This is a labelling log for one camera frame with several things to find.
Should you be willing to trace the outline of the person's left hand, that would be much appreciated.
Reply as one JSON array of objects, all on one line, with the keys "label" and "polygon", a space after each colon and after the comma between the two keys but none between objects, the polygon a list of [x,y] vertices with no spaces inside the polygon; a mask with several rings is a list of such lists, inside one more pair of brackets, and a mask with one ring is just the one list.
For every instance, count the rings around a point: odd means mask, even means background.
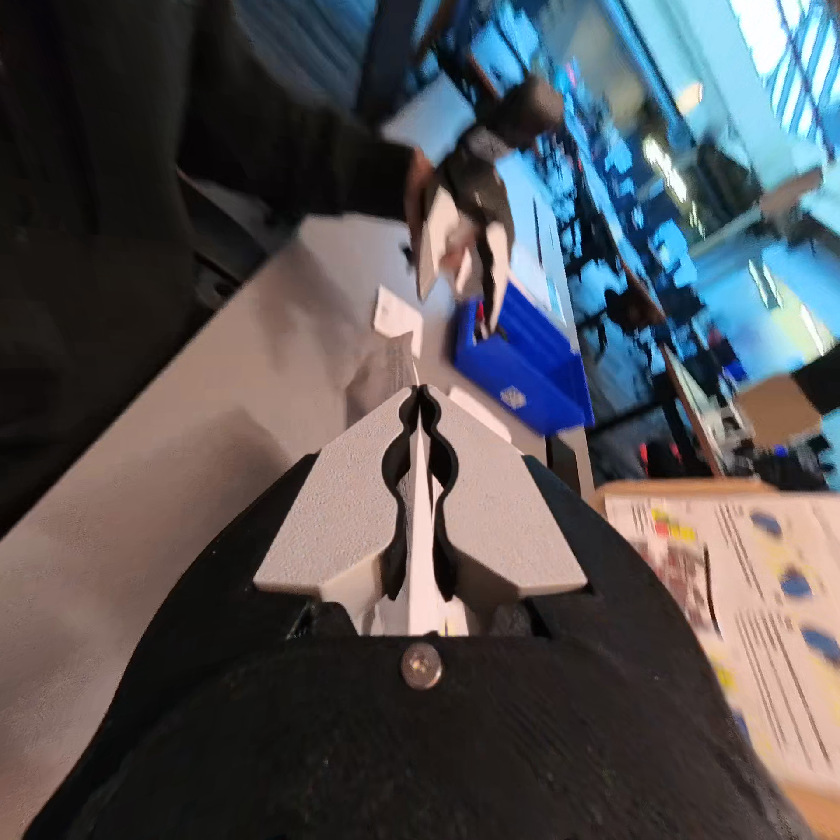
[{"label": "person's left hand", "polygon": [[405,220],[413,234],[420,230],[424,223],[424,196],[434,175],[434,164],[422,150],[413,149],[404,185]]}]

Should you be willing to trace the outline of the blue plastic bin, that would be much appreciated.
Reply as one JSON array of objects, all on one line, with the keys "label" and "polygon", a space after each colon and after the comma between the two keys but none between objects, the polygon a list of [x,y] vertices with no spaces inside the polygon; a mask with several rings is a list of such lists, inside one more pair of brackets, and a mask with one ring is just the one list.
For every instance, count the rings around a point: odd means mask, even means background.
[{"label": "blue plastic bin", "polygon": [[580,353],[554,322],[510,285],[498,329],[479,336],[482,303],[458,304],[454,367],[542,437],[595,424]]}]

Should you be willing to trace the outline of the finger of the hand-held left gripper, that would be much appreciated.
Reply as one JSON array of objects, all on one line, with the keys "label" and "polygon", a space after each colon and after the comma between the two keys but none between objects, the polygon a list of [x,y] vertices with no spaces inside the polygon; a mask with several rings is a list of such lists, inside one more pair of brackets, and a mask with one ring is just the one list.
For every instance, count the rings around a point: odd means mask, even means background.
[{"label": "finger of the hand-held left gripper", "polygon": [[425,302],[439,280],[454,285],[461,273],[465,249],[460,241],[461,217],[445,186],[427,189],[418,245],[414,248],[416,296]]},{"label": "finger of the hand-held left gripper", "polygon": [[511,252],[515,241],[515,228],[511,222],[487,222],[480,225],[480,281],[484,312],[480,321],[482,337],[489,337],[498,331],[508,291]]}]

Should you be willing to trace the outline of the grey desk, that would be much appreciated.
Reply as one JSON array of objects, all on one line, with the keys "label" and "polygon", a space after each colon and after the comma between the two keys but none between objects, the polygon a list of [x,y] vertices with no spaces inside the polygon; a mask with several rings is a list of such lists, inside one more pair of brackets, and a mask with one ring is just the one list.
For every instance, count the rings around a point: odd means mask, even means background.
[{"label": "grey desk", "polygon": [[2,541],[2,838],[78,761],[188,565],[362,415],[377,293],[417,304],[405,238],[308,220]]}]

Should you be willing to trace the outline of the cardboard box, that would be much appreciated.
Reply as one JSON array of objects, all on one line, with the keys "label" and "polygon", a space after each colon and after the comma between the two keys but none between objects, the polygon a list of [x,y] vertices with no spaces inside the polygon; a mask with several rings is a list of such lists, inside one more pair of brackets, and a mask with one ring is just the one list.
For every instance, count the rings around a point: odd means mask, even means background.
[{"label": "cardboard box", "polygon": [[822,431],[822,415],[790,374],[776,374],[740,390],[733,404],[759,449],[786,446]]}]

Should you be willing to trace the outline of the small white paper sheet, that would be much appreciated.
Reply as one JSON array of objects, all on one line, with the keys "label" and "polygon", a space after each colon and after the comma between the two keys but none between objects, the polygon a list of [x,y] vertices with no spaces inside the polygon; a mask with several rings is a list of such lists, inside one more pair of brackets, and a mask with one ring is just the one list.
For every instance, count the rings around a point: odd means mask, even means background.
[{"label": "small white paper sheet", "polygon": [[423,339],[424,320],[421,312],[384,285],[380,285],[377,291],[372,326],[375,332],[388,339],[407,333],[416,342],[422,342]]}]

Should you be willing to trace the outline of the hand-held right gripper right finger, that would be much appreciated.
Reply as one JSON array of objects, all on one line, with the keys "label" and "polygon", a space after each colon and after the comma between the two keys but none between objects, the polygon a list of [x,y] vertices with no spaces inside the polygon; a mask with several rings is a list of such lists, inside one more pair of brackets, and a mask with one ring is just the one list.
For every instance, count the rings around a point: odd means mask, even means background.
[{"label": "hand-held right gripper right finger", "polygon": [[514,445],[431,385],[422,386],[434,504],[433,566],[445,602],[487,634],[499,609],[581,592],[578,560]]}]

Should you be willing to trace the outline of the person's left forearm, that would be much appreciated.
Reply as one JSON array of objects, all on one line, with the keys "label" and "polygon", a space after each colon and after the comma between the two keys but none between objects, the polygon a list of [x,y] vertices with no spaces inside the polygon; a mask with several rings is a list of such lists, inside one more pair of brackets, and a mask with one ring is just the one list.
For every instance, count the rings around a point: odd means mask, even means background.
[{"label": "person's left forearm", "polygon": [[194,87],[179,164],[193,180],[252,196],[290,217],[408,221],[414,149],[338,113],[265,89]]}]

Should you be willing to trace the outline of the dark office chair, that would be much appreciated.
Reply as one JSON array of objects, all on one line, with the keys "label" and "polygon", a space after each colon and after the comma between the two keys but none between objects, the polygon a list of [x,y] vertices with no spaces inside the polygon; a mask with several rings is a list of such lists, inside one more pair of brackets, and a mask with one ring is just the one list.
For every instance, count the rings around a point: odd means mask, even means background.
[{"label": "dark office chair", "polygon": [[177,174],[192,226],[196,297],[215,312],[297,235],[302,218],[207,179]]}]

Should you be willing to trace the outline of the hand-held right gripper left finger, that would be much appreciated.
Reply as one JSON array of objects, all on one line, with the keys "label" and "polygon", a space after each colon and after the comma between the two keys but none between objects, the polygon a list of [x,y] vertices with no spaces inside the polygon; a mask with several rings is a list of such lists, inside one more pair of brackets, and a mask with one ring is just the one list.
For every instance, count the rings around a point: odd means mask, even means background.
[{"label": "hand-held right gripper left finger", "polygon": [[341,605],[363,636],[406,574],[406,504],[418,390],[403,388],[316,454],[254,576],[270,594]]}]

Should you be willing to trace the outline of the white paper bag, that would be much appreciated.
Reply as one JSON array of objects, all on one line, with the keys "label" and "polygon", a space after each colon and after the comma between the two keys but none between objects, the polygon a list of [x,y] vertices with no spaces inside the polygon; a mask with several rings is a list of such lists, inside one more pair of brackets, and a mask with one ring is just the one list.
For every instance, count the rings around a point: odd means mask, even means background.
[{"label": "white paper bag", "polygon": [[[404,388],[417,385],[410,339],[404,334],[395,339],[385,339],[364,358],[359,370],[346,389],[346,406],[349,425],[360,421],[381,404]],[[430,495],[419,505],[421,517],[429,516],[427,523],[433,538],[433,552],[419,553],[420,561],[442,560],[439,566],[422,565],[421,572],[430,571],[429,579],[434,584],[435,614],[439,623],[428,628],[440,636],[488,635],[492,637],[526,637],[531,634],[529,615],[521,604],[511,602],[496,605],[492,613],[480,617],[468,609],[457,596],[450,601],[444,598],[448,585],[465,584],[469,572],[483,574],[484,568],[470,565],[463,555],[458,564],[449,550],[455,548],[455,520],[444,519],[438,512],[438,502],[451,498],[457,479],[466,478],[468,469],[478,469],[487,451],[480,444],[490,444],[489,455],[503,458],[513,456],[513,447],[502,442],[485,425],[468,415],[462,408],[443,394],[432,394],[432,387],[421,386],[420,402],[412,404],[420,408],[420,428],[429,436],[428,460],[429,478],[426,488]],[[414,447],[407,444],[399,448],[395,463],[385,473],[394,478],[397,501],[397,522],[393,544],[381,560],[384,595],[378,603],[363,614],[356,622],[362,635],[407,635],[408,618],[414,593],[412,583],[405,582],[410,571],[411,541],[415,524],[414,508],[419,497],[414,496],[415,478],[412,453]]]}]

